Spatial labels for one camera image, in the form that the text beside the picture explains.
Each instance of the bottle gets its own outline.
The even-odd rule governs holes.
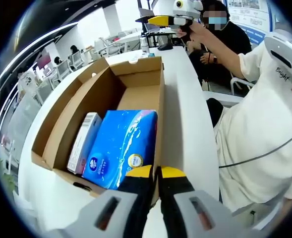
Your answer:
[[[140,47],[142,52],[149,53],[149,46],[146,37],[140,38]]]

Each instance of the ceiling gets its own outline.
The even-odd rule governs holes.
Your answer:
[[[0,74],[19,52],[39,37],[61,26],[77,22],[89,13],[93,12],[95,9],[109,6],[114,4],[115,1],[116,0],[35,1],[29,9],[26,10],[20,21],[17,23],[15,29],[13,30],[13,34],[8,41],[8,45],[4,47],[4,50],[0,54]],[[50,35],[34,45],[30,50],[21,56],[22,59],[27,56],[29,57],[23,64],[19,65],[19,67],[29,68],[33,64],[38,53],[41,52],[46,46],[46,42],[54,38],[56,38],[54,40],[56,42],[59,39],[57,38],[58,36],[63,36],[70,29],[72,29],[72,27]],[[13,70],[17,68],[19,63],[20,60],[17,60],[17,62],[7,70],[7,72],[1,77],[0,84],[4,83],[7,79],[10,81],[9,76],[11,74],[14,76]]]

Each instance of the blue tissue package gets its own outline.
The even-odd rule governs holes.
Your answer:
[[[117,189],[130,170],[152,165],[157,118],[153,110],[107,111],[83,177],[103,188]]]

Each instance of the open cardboard box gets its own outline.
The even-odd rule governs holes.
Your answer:
[[[59,97],[45,118],[32,147],[32,162],[71,184],[90,191],[101,188],[66,168],[77,132],[88,112],[103,119],[107,110],[156,110],[158,114],[154,167],[160,164],[164,75],[160,57],[109,66],[104,58],[82,72]]]

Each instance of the white product box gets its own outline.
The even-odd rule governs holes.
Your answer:
[[[97,113],[88,113],[76,136],[67,169],[74,174],[83,174],[85,163],[94,144],[102,119]]]

